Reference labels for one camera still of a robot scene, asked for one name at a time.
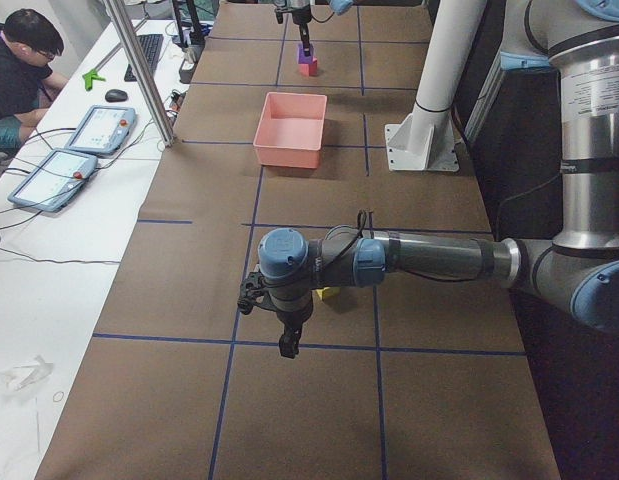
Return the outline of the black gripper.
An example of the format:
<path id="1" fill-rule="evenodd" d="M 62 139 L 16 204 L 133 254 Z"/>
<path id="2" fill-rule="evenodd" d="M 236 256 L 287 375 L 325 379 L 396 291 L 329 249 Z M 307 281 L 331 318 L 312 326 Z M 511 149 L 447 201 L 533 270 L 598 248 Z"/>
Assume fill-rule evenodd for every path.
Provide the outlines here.
<path id="1" fill-rule="evenodd" d="M 295 25 L 299 25 L 300 40 L 304 55 L 311 54 L 311 42 L 308 23 L 310 22 L 310 7 L 293 8 L 290 10 L 292 21 Z"/>
<path id="2" fill-rule="evenodd" d="M 302 336 L 304 324 L 310 316 L 303 313 L 277 313 L 283 324 L 283 333 L 279 339 L 279 351 L 282 357 L 295 358 L 299 354 L 298 342 Z"/>

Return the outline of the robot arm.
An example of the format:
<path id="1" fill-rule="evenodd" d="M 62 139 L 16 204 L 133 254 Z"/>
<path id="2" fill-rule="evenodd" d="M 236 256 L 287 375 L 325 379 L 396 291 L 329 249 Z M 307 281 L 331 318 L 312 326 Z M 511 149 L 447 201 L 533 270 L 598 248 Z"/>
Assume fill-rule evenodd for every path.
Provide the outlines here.
<path id="1" fill-rule="evenodd" d="M 619 1 L 510 1 L 500 54 L 505 69 L 559 72 L 561 231 L 496 242 L 360 226 L 318 240 L 272 230 L 237 303 L 243 313 L 276 314 L 284 357 L 298 354 L 315 290 L 377 285 L 394 271 L 451 283 L 494 278 L 584 325 L 619 332 Z"/>
<path id="2" fill-rule="evenodd" d="M 295 25 L 298 26 L 302 58 L 313 57 L 312 44 L 310 41 L 309 23 L 315 21 L 317 23 L 326 23 L 334 15 L 343 15 L 353 5 L 353 1 L 337 1 L 331 0 L 328 6 L 331 14 L 324 20 L 319 20 L 314 17 L 311 7 L 313 3 L 310 0 L 274 0 L 274 12 L 276 20 L 279 24 L 283 22 L 283 16 L 289 14 Z"/>

